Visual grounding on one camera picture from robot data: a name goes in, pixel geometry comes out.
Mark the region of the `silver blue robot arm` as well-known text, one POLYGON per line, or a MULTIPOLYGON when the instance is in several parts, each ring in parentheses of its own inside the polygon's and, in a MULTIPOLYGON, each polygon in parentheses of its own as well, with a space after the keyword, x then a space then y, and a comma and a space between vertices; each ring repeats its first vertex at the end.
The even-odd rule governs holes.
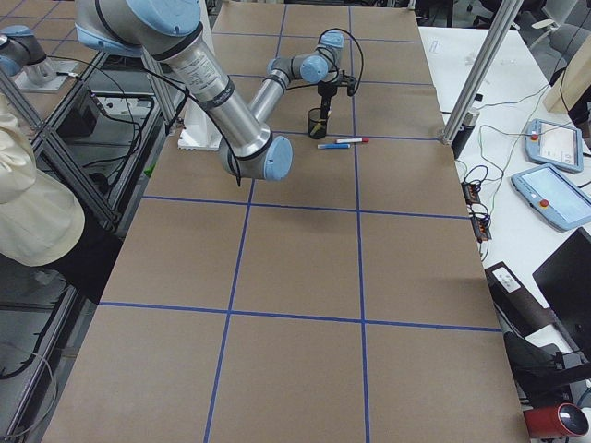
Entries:
POLYGON ((294 80, 334 84, 341 79, 340 30, 326 30, 315 50, 270 61, 251 102, 245 102, 203 38, 197 1, 78 1, 76 30, 84 45, 100 52, 140 56, 169 65, 211 119, 223 140, 219 158, 237 179, 281 181, 293 149, 266 123, 294 80))

